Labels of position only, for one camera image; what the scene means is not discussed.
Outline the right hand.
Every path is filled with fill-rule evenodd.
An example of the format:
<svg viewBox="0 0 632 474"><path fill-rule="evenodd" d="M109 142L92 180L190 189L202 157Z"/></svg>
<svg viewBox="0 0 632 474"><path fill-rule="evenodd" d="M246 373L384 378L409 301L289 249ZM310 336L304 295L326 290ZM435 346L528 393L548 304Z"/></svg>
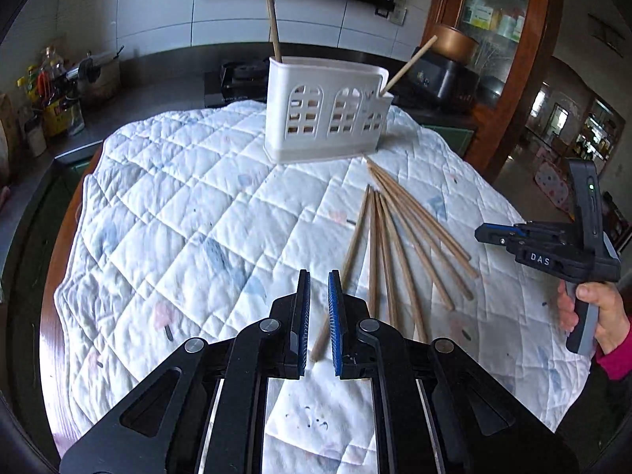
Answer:
<svg viewBox="0 0 632 474"><path fill-rule="evenodd" d="M566 283L559 281L557 307L560 326L565 332L572 332L578 324L574 310L577 300L599 308L599 320L594 339L603 352L610 354L623 344L630 333L630 320L624 310L623 298L615 284L607 282L585 282L575 290L575 299L567 293Z"/></svg>

